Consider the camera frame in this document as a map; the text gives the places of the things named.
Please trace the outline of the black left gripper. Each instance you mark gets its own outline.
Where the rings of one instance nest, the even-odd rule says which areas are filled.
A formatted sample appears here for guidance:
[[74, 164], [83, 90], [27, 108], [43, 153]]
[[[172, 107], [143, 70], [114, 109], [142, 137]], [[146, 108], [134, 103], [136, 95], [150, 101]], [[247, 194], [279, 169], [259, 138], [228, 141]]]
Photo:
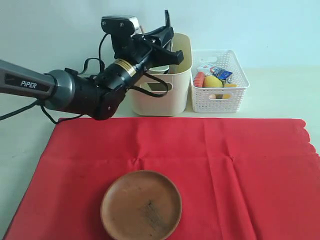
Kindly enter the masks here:
[[182, 50], [166, 49], [174, 36], [173, 27], [161, 26], [145, 33], [145, 39], [141, 34], [127, 38], [126, 45], [111, 36], [114, 61], [106, 66], [102, 60], [102, 46], [107, 36], [105, 33], [98, 45], [99, 73], [94, 77], [94, 84], [103, 90], [133, 89], [148, 69], [179, 65], [184, 60]]

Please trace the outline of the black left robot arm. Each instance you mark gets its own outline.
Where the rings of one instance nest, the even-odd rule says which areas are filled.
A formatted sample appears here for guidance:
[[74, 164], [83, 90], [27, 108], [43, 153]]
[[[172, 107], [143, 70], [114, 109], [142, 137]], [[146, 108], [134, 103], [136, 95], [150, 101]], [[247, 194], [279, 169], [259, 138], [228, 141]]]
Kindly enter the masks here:
[[34, 98], [33, 105], [43, 113], [49, 110], [72, 113], [76, 118], [87, 115], [106, 120], [117, 111], [129, 90], [145, 95], [150, 92], [137, 86], [148, 70], [165, 65], [179, 65], [181, 50], [167, 49], [174, 36], [171, 26], [162, 26], [146, 34], [123, 25], [104, 29], [111, 37], [114, 62], [100, 62], [98, 74], [83, 78], [76, 70], [56, 69], [38, 73], [7, 61], [0, 63], [0, 91], [4, 94]]

